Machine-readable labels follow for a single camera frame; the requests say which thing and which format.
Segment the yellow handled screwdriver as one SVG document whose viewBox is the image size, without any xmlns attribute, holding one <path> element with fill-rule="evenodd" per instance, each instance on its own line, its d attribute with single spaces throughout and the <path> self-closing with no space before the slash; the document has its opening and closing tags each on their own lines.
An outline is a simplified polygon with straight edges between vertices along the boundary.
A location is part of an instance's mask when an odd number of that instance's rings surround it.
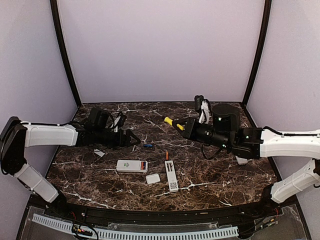
<svg viewBox="0 0 320 240">
<path fill-rule="evenodd" d="M 185 128 L 181 124 L 174 123 L 174 121 L 171 118 L 169 118 L 168 116 L 166 116 L 164 118 L 164 122 L 169 124 L 170 126 L 174 127 L 177 131 L 184 131 L 185 130 Z"/>
</svg>

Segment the white TCL air-conditioner remote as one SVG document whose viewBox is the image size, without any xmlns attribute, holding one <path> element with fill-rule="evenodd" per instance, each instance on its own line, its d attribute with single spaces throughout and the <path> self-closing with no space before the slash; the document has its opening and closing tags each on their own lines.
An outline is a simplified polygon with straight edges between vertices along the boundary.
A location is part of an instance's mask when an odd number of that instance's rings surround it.
<svg viewBox="0 0 320 240">
<path fill-rule="evenodd" d="M 141 162 L 146 162 L 146 170 L 141 170 Z M 123 173 L 146 173 L 148 162 L 144 160 L 120 159 L 117 161 L 116 170 Z"/>
</svg>

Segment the white square battery cover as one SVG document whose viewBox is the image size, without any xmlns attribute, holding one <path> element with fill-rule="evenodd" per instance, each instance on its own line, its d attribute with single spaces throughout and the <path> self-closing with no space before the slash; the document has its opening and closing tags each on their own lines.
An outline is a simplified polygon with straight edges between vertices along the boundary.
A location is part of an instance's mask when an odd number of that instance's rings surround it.
<svg viewBox="0 0 320 240">
<path fill-rule="evenodd" d="M 158 173 L 147 175 L 145 179 L 148 185 L 159 183 L 161 181 L 160 175 Z"/>
</svg>

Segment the slim white remote control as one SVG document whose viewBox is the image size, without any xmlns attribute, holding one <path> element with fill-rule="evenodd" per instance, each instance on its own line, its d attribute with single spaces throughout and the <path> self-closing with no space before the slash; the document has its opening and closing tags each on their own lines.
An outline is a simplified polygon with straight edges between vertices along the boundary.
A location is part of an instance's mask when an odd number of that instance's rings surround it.
<svg viewBox="0 0 320 240">
<path fill-rule="evenodd" d="M 170 193 L 175 193 L 179 190 L 175 166 L 172 160 L 165 161 L 165 170 L 168 181 L 168 187 Z"/>
</svg>

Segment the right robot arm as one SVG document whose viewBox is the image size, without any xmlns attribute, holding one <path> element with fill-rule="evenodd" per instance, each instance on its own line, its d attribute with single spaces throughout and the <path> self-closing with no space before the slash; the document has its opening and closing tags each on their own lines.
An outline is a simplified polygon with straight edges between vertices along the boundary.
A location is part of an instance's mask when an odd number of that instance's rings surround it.
<svg viewBox="0 0 320 240">
<path fill-rule="evenodd" d="M 230 104 L 219 103 L 212 110 L 200 109 L 199 119 L 188 117 L 172 122 L 188 140 L 215 146 L 241 159 L 269 157 L 306 157 L 310 161 L 284 180 L 264 188 L 262 201 L 255 213 L 266 217 L 291 196 L 320 183 L 320 132 L 279 132 L 268 126 L 240 127 L 240 111 Z"/>
</svg>

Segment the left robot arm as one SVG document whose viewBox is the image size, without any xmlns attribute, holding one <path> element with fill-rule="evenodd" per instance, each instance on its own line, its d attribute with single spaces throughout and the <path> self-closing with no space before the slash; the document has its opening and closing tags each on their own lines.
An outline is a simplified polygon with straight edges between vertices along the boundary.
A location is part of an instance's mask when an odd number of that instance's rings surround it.
<svg viewBox="0 0 320 240">
<path fill-rule="evenodd" d="M 60 218 L 67 218 L 70 206 L 45 177 L 25 159 L 25 149 L 34 146 L 87 147 L 102 145 L 109 149 L 131 147 L 140 139 L 130 130 L 122 129 L 127 117 L 119 112 L 94 107 L 81 121 L 67 123 L 32 123 L 12 116 L 0 134 L 0 170 L 4 175 L 17 178 L 31 191 L 51 204 L 51 210 Z"/>
</svg>

